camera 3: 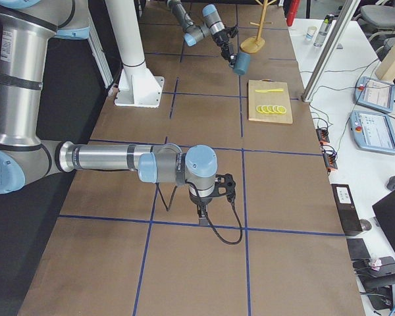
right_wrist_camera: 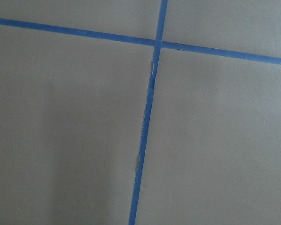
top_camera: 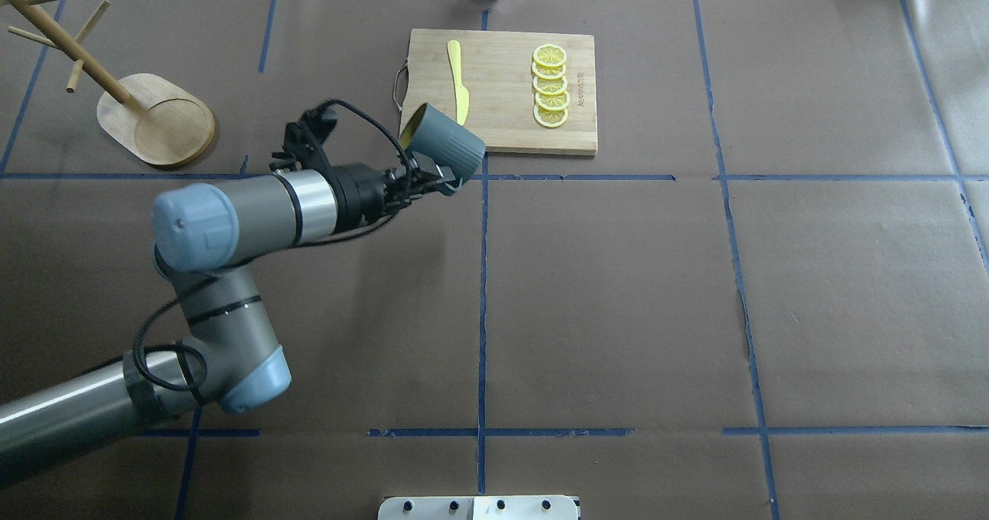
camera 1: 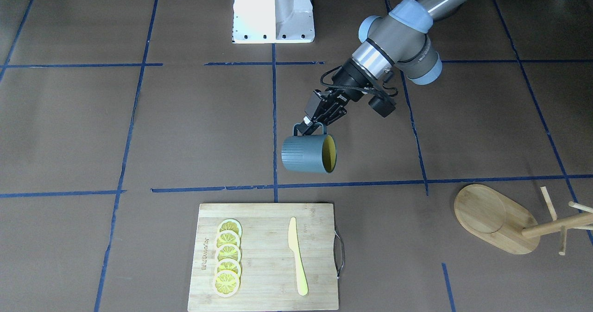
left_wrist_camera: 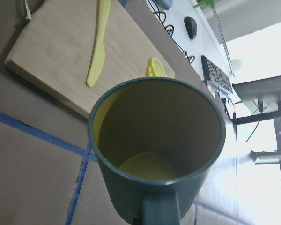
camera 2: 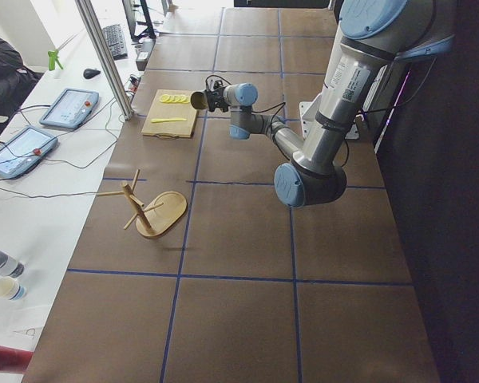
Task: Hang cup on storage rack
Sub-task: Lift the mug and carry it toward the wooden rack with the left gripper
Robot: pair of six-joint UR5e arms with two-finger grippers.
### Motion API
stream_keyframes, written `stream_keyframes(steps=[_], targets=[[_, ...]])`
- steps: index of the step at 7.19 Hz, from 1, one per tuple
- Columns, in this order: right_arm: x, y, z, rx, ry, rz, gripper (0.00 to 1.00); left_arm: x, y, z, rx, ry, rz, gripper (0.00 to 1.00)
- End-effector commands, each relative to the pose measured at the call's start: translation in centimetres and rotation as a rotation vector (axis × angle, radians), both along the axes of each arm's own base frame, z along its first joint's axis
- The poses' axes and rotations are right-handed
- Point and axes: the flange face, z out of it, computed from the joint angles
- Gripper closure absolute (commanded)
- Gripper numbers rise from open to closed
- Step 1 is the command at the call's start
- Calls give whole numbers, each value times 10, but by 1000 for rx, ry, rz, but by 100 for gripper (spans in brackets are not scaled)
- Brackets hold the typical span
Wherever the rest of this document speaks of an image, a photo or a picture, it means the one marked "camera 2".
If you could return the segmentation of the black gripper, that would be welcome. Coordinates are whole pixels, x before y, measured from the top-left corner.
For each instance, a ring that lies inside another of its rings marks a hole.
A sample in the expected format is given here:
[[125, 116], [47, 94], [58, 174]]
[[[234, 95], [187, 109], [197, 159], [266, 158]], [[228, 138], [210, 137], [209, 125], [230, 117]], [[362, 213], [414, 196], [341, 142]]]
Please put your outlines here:
[[206, 84], [204, 94], [207, 101], [207, 109], [210, 113], [215, 112], [217, 109], [222, 113], [228, 111], [228, 103], [224, 97], [224, 90], [224, 82], [220, 79], [211, 80], [209, 84]]

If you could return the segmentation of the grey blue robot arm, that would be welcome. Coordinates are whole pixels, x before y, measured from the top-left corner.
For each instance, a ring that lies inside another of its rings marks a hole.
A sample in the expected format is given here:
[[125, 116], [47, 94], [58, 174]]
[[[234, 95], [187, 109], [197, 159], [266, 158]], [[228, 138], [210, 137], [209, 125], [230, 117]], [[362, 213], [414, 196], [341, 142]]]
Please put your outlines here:
[[251, 83], [216, 81], [190, 101], [197, 110], [230, 112], [230, 135], [246, 140], [264, 134], [288, 162], [274, 175], [276, 195], [290, 207], [329, 203], [345, 191], [346, 174], [336, 154], [362, 108], [379, 70], [394, 61], [414, 61], [448, 51], [456, 1], [345, 1], [312, 126], [302, 138], [278, 116], [254, 113]]

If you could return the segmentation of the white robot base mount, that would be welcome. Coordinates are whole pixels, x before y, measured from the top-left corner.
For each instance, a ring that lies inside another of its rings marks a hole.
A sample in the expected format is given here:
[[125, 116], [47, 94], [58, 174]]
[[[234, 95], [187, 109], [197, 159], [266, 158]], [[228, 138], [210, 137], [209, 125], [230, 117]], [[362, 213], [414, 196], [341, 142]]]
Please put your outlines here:
[[339, 131], [339, 128], [330, 119], [323, 118], [322, 121], [316, 120], [321, 99], [317, 97], [313, 101], [301, 101], [299, 103], [299, 119], [301, 123], [301, 131], [303, 138], [306, 139], [315, 127], [329, 128], [331, 130]]

